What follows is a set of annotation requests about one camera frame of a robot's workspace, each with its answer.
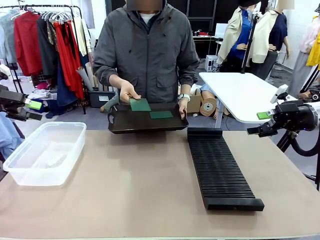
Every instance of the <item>red shirt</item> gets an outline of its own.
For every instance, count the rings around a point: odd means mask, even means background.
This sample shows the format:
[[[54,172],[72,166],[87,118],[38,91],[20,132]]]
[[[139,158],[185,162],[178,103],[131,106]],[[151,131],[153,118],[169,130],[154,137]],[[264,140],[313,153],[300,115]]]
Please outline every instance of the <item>red shirt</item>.
[[[16,59],[25,76],[42,70],[37,20],[41,16],[28,11],[14,20]]]

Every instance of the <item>tabletop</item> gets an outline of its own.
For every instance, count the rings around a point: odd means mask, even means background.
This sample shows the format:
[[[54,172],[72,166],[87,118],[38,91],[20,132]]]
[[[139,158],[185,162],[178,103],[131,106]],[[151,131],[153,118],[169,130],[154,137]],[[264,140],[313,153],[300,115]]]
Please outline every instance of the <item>tabletop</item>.
[[[273,239],[320,233],[320,193],[271,142],[223,136],[263,212],[207,211],[186,131],[87,131],[63,186],[0,182],[0,237],[15,239]]]
[[[239,122],[260,124],[269,121],[259,120],[257,113],[275,108],[276,103],[270,103],[278,90],[275,86],[251,73],[201,72],[199,75]]]

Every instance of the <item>navy t-shirt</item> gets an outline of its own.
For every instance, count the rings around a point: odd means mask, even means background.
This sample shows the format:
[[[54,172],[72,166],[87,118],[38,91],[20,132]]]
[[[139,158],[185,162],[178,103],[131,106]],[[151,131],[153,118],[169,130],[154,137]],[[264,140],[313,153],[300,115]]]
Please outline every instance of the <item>navy t-shirt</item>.
[[[269,44],[272,44],[276,47],[277,51],[280,51],[282,44],[284,43],[285,37],[288,36],[288,26],[287,26],[287,17],[283,13],[278,14],[275,24],[270,32]]]

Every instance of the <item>mannequin hand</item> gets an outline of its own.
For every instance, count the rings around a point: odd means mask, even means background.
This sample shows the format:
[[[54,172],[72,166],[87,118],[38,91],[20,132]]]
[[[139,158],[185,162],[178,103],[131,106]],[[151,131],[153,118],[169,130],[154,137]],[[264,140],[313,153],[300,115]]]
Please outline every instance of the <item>mannequin hand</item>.
[[[312,50],[312,47],[308,46],[307,50],[306,50],[306,53],[307,54],[310,54],[311,53],[311,50]]]
[[[286,49],[286,59],[289,59],[291,57],[291,50],[290,48]]]
[[[134,86],[130,82],[124,80],[121,84],[120,100],[125,104],[130,104],[131,98],[140,100],[141,96],[136,93]]]
[[[187,113],[188,102],[189,102],[189,99],[186,97],[181,98],[179,101],[179,107],[180,107],[179,112],[181,115],[181,119],[184,119],[186,117],[185,112]]]
[[[275,46],[273,46],[272,44],[269,44],[269,51],[273,52],[275,50],[277,50],[277,48]]]
[[[244,43],[239,44],[236,46],[237,50],[247,50],[248,45],[245,45]]]

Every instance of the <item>white table leg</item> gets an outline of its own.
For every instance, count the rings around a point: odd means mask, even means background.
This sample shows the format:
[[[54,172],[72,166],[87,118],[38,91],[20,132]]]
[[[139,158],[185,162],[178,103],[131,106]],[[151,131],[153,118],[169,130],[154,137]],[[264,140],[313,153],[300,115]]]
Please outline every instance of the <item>white table leg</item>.
[[[222,121],[222,116],[224,114],[225,106],[219,99],[217,100],[217,106],[218,106],[218,116],[216,117],[215,128],[219,129],[221,127],[221,121]]]

